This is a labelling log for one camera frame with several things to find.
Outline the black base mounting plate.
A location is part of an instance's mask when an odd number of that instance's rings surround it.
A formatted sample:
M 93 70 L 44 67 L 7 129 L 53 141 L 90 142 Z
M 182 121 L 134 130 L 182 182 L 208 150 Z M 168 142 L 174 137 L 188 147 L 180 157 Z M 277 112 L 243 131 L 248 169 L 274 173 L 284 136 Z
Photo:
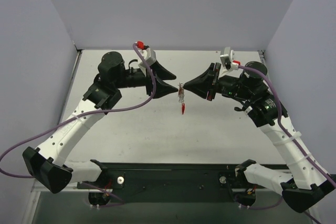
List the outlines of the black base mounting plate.
M 257 186 L 240 182 L 234 164 L 146 164 L 99 163 L 102 174 L 95 182 L 78 183 L 78 189 L 89 189 L 95 205 L 103 202 L 106 189 L 115 194 L 115 203 L 220 203 L 232 202 L 236 193 L 255 199 Z

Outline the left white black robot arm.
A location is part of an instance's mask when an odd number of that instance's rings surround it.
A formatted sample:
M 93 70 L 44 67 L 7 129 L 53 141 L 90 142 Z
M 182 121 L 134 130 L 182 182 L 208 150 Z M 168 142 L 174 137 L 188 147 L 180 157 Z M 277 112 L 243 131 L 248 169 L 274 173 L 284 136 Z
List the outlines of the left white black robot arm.
M 29 173 L 50 192 L 56 194 L 77 182 L 90 182 L 96 188 L 106 185 L 107 169 L 100 162 L 76 162 L 67 158 L 84 135 L 119 102 L 121 89 L 145 87 L 147 95 L 154 99 L 178 91 L 167 83 L 175 80 L 176 75 L 159 64 L 151 48 L 145 47 L 144 52 L 145 58 L 138 68 L 126 67 L 119 52 L 104 54 L 93 84 L 68 120 L 36 148 L 24 150 L 23 159 Z

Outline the red tagged key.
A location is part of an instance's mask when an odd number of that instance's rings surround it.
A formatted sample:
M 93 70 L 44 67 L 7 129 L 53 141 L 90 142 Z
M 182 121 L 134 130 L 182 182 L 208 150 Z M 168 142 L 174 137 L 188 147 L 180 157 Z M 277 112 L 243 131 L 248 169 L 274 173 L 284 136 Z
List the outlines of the red tagged key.
M 184 88 L 183 88 L 183 86 L 179 86 L 179 89 L 178 89 L 179 91 L 178 91 L 178 97 L 180 98 L 180 99 L 183 99 L 184 98 Z

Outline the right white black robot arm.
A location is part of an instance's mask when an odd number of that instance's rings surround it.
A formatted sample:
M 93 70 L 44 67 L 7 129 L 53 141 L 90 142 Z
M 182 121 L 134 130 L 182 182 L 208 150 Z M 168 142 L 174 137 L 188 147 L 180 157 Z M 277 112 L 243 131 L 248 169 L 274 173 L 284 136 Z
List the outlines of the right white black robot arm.
M 239 77 L 220 76 L 220 63 L 212 63 L 195 79 L 184 83 L 184 89 L 211 101 L 216 94 L 241 104 L 235 111 L 244 112 L 271 141 L 290 172 L 267 168 L 248 159 L 235 168 L 241 185 L 261 186 L 282 196 L 294 211 L 303 213 L 335 190 L 335 175 L 318 164 L 296 131 L 287 110 L 281 104 L 268 70 L 257 61 L 241 66 L 233 61 L 231 70 L 241 70 Z

